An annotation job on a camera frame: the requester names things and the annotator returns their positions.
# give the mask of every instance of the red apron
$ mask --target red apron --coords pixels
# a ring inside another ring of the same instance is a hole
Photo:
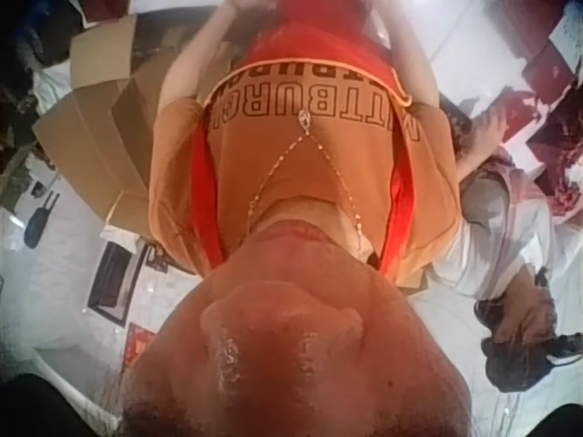
[[[360,0],[280,0],[278,14],[281,24],[258,37],[242,61],[243,67],[277,59],[334,62],[374,76],[400,104],[410,104],[380,48],[362,32],[368,13]],[[207,144],[207,121],[201,120],[192,142],[192,226],[210,265],[216,268],[225,256],[217,223],[218,190]],[[394,142],[394,170],[387,189],[391,212],[379,268],[384,275],[406,242],[413,221],[413,175],[404,141]]]

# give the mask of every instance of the bright light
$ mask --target bright light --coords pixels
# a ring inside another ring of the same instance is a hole
[[[21,229],[26,228],[25,223],[21,219],[19,219],[17,216],[13,216],[11,214],[10,221],[12,221],[15,225],[17,225]]]

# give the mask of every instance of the necklace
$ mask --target necklace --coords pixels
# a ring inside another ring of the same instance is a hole
[[[291,152],[293,150],[295,150],[300,144],[306,142],[306,139],[311,139],[313,144],[318,148],[318,150],[320,151],[320,153],[322,154],[322,156],[324,157],[326,162],[330,165],[332,171],[334,172],[334,174],[336,175],[336,177],[340,181],[340,184],[342,185],[342,188],[343,188],[343,191],[346,195],[346,198],[348,199],[348,202],[350,203],[351,209],[353,210],[354,221],[356,222],[355,229],[356,229],[356,234],[358,236],[358,256],[360,257],[363,254],[363,223],[361,222],[361,215],[358,213],[358,211],[356,210],[356,206],[354,205],[354,199],[351,196],[350,191],[348,190],[348,187],[346,186],[346,182],[344,181],[344,178],[343,178],[342,174],[340,173],[340,170],[338,170],[338,168],[336,167],[336,165],[332,161],[330,154],[326,151],[324,146],[320,142],[318,142],[316,140],[316,138],[310,132],[310,128],[312,127],[312,114],[310,114],[309,111],[302,109],[300,111],[300,113],[298,114],[298,122],[300,123],[300,126],[303,129],[303,135],[298,137],[298,139],[296,139],[293,143],[291,143],[285,149],[285,151],[278,157],[278,159],[275,161],[275,164],[273,164],[273,166],[271,167],[271,170],[269,171],[269,173],[267,174],[267,176],[265,177],[265,179],[263,180],[263,182],[259,186],[259,189],[255,193],[255,196],[253,197],[251,202],[249,202],[249,211],[248,211],[248,216],[247,216],[247,235],[249,235],[251,233],[251,228],[253,225],[253,218],[255,216],[257,205],[259,204],[259,201],[261,200],[261,196],[263,195],[263,191],[265,191],[267,184],[269,183],[269,181],[271,180],[271,178],[273,177],[275,172],[281,167],[281,164],[283,164],[283,161],[285,161],[285,159],[291,154]]]

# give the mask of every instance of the orange t-shirt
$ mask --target orange t-shirt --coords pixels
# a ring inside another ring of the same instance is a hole
[[[266,62],[223,80],[209,102],[208,143],[218,199],[217,221],[228,257],[246,236],[250,202],[279,156],[303,134],[298,113],[312,115],[311,133],[324,146],[346,184],[363,234],[380,255],[391,211],[388,190],[394,145],[407,147],[414,178],[414,219],[394,276],[441,255],[460,217],[449,123],[438,108],[406,102],[363,72],[332,63]],[[189,152],[202,108],[178,100],[159,114],[154,129],[150,226],[185,268],[209,265],[190,229]],[[286,156],[255,209],[255,222],[276,202],[315,198],[354,219],[341,181],[310,139]]]

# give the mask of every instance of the yellow trim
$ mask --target yellow trim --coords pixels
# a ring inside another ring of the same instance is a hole
[[[393,72],[393,76],[394,76],[394,82],[397,85],[398,91],[402,94],[401,96],[399,96],[391,87],[389,87],[387,84],[385,84],[385,82],[381,79],[379,79],[378,77],[376,77],[375,75],[371,75],[370,73],[362,70],[361,68],[357,68],[355,66],[351,66],[349,64],[345,64],[343,62],[336,62],[336,61],[326,61],[326,60],[322,60],[322,59],[309,59],[309,58],[295,58],[295,57],[285,57],[282,59],[273,59],[270,61],[259,61],[259,62],[254,62],[252,64],[248,64],[246,66],[243,66],[241,68],[237,68],[236,70],[233,70],[232,72],[230,72],[228,75],[226,75],[225,77],[223,77],[221,79],[221,81],[214,87],[212,88],[212,91],[210,92],[209,96],[207,97],[207,100],[204,102],[204,107],[208,106],[210,104],[210,101],[212,99],[212,97],[214,96],[215,92],[228,80],[230,80],[232,77],[236,76],[238,73],[242,72],[242,71],[246,71],[250,68],[253,68],[255,66],[271,66],[274,64],[286,64],[286,63],[306,63],[306,64],[325,64],[328,66],[338,66],[340,68],[344,68],[346,70],[350,70],[353,71],[355,73],[358,73],[359,75],[365,76],[375,82],[378,82],[379,84],[381,84],[382,86],[384,86],[387,91],[391,94],[391,96],[393,96],[393,98],[397,101],[397,103],[402,106],[402,107],[409,107],[411,106],[411,104],[413,103],[413,99],[411,98],[411,96],[409,96],[407,93],[404,92],[403,90],[403,86],[401,85],[401,81],[399,80],[399,76],[397,75],[396,71],[394,71],[394,68],[391,68],[391,71]]]

